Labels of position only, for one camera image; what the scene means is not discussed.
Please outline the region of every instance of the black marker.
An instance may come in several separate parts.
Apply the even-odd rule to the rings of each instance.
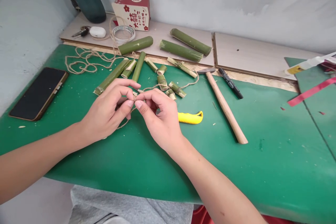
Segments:
[[[226,83],[229,85],[230,88],[236,93],[239,99],[243,99],[242,94],[240,93],[239,89],[236,87],[236,85],[232,82],[230,77],[226,74],[226,72],[222,69],[218,69],[219,73],[222,75],[223,79],[226,81]]]

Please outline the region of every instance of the glue tube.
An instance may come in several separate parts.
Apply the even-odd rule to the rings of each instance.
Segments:
[[[285,74],[287,74],[287,75],[293,75],[293,74],[302,72],[302,71],[304,71],[306,69],[315,67],[318,64],[323,63],[324,60],[326,60],[328,58],[331,58],[332,56],[335,56],[335,55],[336,55],[336,52],[333,52],[333,53],[324,55],[322,57],[316,56],[316,57],[314,57],[312,59],[308,59],[306,61],[303,61],[303,62],[301,62],[301,63],[299,63],[299,64],[297,64],[295,66],[292,66],[292,67],[286,69],[285,70]]]

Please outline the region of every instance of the car key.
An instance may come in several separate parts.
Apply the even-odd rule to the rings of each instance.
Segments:
[[[72,37],[79,37],[79,36],[84,37],[84,36],[86,36],[90,31],[90,27],[89,26],[82,26],[80,28],[80,30],[81,30],[80,32],[75,33],[74,35],[72,35]]]

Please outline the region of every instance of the hand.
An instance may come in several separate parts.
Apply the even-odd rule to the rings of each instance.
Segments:
[[[141,87],[130,79],[115,79],[94,101],[86,116],[78,123],[78,129],[87,139],[87,145],[111,135],[126,117],[131,118],[134,104],[133,90]]]
[[[139,94],[136,97],[135,106],[145,119],[153,139],[168,154],[186,139],[182,135],[178,122],[176,102],[159,89],[155,88]]]

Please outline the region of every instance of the yellow utility knife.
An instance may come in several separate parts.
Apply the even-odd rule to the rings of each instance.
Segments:
[[[197,114],[179,113],[178,121],[180,123],[198,124],[203,120],[203,112],[200,111]]]

